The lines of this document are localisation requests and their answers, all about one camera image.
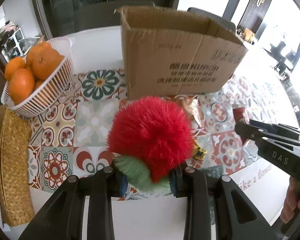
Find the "floral tile pattern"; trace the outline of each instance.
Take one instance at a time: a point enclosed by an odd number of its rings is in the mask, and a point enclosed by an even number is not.
[[[73,172],[79,178],[95,174],[106,166],[110,166],[114,158],[106,147],[74,147]]]
[[[29,118],[28,122],[30,124],[31,129],[31,137],[29,141],[29,145],[40,146],[42,140],[42,132],[43,132],[43,123],[46,117],[47,111],[44,111],[42,114],[38,116]]]
[[[81,93],[85,100],[101,100],[118,94],[121,76],[116,70],[96,70],[85,75]]]
[[[78,103],[74,146],[104,146],[118,108],[115,98]]]
[[[232,104],[246,106],[251,119],[278,123],[287,118],[281,109],[289,102],[280,83],[254,84],[235,74],[216,93],[162,98],[198,99],[201,125],[193,120],[192,132],[207,154],[203,160],[189,159],[187,164],[218,176],[237,172],[260,158],[254,142],[242,146],[234,132]],[[115,154],[106,151],[106,137],[116,111],[130,102],[122,69],[73,75],[63,95],[46,113],[27,120],[32,131],[29,185],[53,193],[71,174],[85,177],[111,165]],[[129,184],[119,200],[169,194],[169,189],[144,193]]]
[[[67,177],[73,174],[71,147],[42,147],[40,154],[40,181],[42,190],[55,192]]]
[[[28,185],[40,189],[40,146],[28,147]]]
[[[53,105],[43,125],[42,146],[73,146],[77,103]]]
[[[84,101],[81,93],[82,82],[86,73],[74,74],[72,80],[68,84],[68,87],[56,101],[55,105],[59,104],[75,104]]]
[[[210,93],[199,96],[208,134],[234,129],[232,105],[225,95]]]
[[[240,137],[234,130],[212,134],[214,152],[212,160],[223,165],[230,175],[245,167]]]

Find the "cardboard box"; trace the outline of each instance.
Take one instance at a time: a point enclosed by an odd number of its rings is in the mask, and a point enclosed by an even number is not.
[[[118,11],[129,99],[218,91],[247,52],[209,18],[160,7]]]

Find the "human hand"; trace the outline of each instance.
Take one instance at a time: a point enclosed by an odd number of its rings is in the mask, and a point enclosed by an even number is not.
[[[298,196],[294,192],[296,185],[297,181],[293,177],[290,177],[290,184],[280,215],[282,222],[285,224],[287,224],[293,218],[296,207],[300,209],[300,199],[298,199]]]

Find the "black chair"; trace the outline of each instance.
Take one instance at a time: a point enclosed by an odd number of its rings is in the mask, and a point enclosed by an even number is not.
[[[213,13],[198,9],[198,8],[194,8],[194,7],[190,7],[188,10],[188,12],[193,12],[197,15],[201,15],[201,16],[205,16],[207,18],[210,18],[214,21],[216,21],[220,26],[222,26],[223,28],[225,28],[226,30],[229,30],[233,33],[237,32],[237,28],[235,26],[234,23],[228,21],[227,19],[224,19],[218,15],[215,15]]]
[[[275,47],[271,43],[270,43],[270,46],[271,46],[270,51],[272,52],[272,54],[274,56],[274,59],[276,59],[277,61],[280,61],[281,59],[285,59],[285,57],[283,55],[281,55],[281,51],[286,46],[286,44],[284,43],[284,41],[280,41],[277,47]]]
[[[114,10],[125,5],[154,7],[154,3],[149,0],[118,0],[87,5],[81,7],[74,14],[75,32],[120,25],[120,15],[114,13]]]

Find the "green flower pattern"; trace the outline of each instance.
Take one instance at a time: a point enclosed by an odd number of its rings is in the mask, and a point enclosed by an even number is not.
[[[82,83],[82,93],[86,98],[100,100],[114,93],[119,79],[113,70],[97,70],[87,74]]]

